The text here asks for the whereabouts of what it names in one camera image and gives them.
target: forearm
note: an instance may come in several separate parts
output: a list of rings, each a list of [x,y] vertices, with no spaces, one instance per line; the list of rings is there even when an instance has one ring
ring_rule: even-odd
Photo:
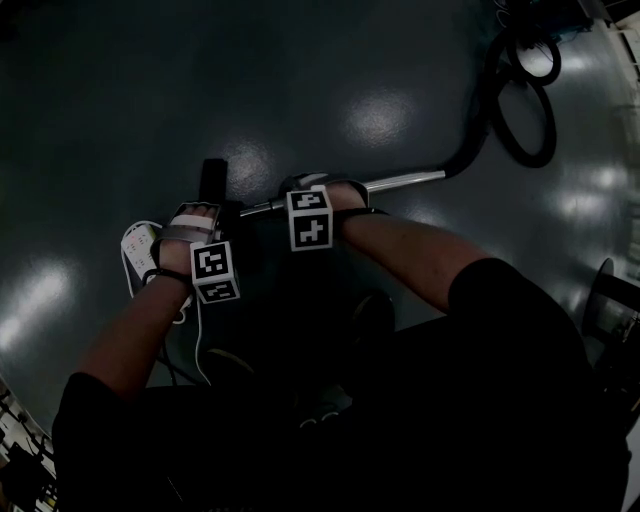
[[[449,309],[449,288],[460,271],[490,257],[453,233],[386,215],[352,217],[344,223],[342,234],[444,312]]]
[[[121,398],[134,400],[146,386],[171,322],[188,295],[177,279],[156,277],[100,334],[79,371]]]

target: wrist strap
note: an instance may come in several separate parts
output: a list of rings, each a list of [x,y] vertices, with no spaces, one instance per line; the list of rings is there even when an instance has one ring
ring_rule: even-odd
[[[333,232],[337,238],[342,238],[342,226],[351,217],[356,217],[358,215],[389,215],[387,212],[383,210],[379,210],[378,208],[353,208],[351,210],[340,210],[339,212],[334,212],[333,214]]]
[[[149,278],[151,276],[165,276],[165,277],[173,277],[178,281],[183,282],[187,285],[189,290],[193,290],[193,283],[191,282],[191,276],[185,276],[184,274],[180,274],[178,272],[174,272],[173,270],[167,270],[165,268],[153,268],[151,270],[147,270],[142,276],[142,284],[144,286],[149,282]]]

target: hand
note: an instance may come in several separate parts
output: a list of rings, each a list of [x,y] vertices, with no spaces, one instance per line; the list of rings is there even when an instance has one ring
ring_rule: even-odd
[[[213,219],[216,215],[216,208],[198,206],[194,209],[193,206],[187,206],[187,208],[181,212],[181,215],[196,215]],[[188,227],[187,229],[195,229],[196,231],[205,233],[210,232],[210,230],[201,228]],[[191,250],[189,245],[189,242],[183,242],[182,240],[163,240],[160,243],[160,268],[173,270],[179,274],[190,276]]]
[[[334,212],[365,208],[367,206],[358,191],[346,181],[328,185],[327,194],[329,194]]]

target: white cable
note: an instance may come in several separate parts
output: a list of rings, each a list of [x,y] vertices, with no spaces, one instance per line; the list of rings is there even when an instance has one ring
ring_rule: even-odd
[[[198,371],[200,372],[200,374],[204,377],[204,380],[206,380],[207,384],[211,386],[211,382],[209,382],[209,378],[202,371],[202,368],[200,368],[200,360],[198,359],[198,352],[200,352],[200,340],[202,340],[202,313],[200,312],[200,299],[197,296],[196,296],[196,307],[198,309],[198,341],[196,341],[196,353],[195,353],[196,366],[198,367]]]
[[[124,232],[122,239],[124,240],[129,235],[129,233],[131,233],[131,231],[133,231],[135,228],[139,226],[143,226],[145,224],[149,226],[153,226],[154,228],[162,229],[162,224],[158,224],[157,222],[152,222],[150,220],[139,220],[138,222],[134,222],[133,224],[131,224],[131,226],[129,226],[129,228]],[[124,267],[124,273],[127,276],[127,286],[129,287],[129,295],[131,295],[131,298],[133,298],[134,293],[133,293],[133,285],[131,284],[131,274],[129,273],[129,267],[127,265],[126,255],[124,253],[124,249],[122,249],[122,246],[120,246],[120,256],[122,258],[122,266]],[[198,339],[196,341],[196,351],[195,351],[196,366],[198,368],[198,371],[202,374],[204,379],[207,381],[207,384],[211,385],[211,382],[209,382],[209,379],[202,371],[202,368],[200,368],[200,362],[198,361],[198,351],[200,349],[200,340],[202,339],[202,312],[200,310],[200,299],[198,298],[197,294],[194,297],[194,300],[196,301],[196,308],[198,311]],[[182,318],[177,321],[174,320],[173,321],[174,325],[182,325],[187,320],[187,314],[185,313],[184,309],[181,309],[180,313],[182,314]]]

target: shiny floor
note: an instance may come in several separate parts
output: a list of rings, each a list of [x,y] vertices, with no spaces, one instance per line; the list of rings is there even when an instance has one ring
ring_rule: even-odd
[[[230,162],[229,193],[247,204],[293,173],[367,179],[446,161],[499,29],[489,0],[76,0],[18,25],[0,45],[0,374],[46,430],[67,377],[128,300],[127,226],[193,198],[208,157]],[[601,25],[561,50],[547,88],[551,165],[523,168],[491,136],[459,177],[373,202],[474,240],[579,323],[598,267],[627,251],[633,109]],[[524,58],[548,65],[541,52]],[[501,101],[534,148],[535,101],[516,87]],[[437,315],[369,267],[398,327]],[[535,321],[522,311],[523,329]],[[193,345],[193,325],[172,333],[172,357],[191,370]],[[167,378],[160,367],[152,381]]]

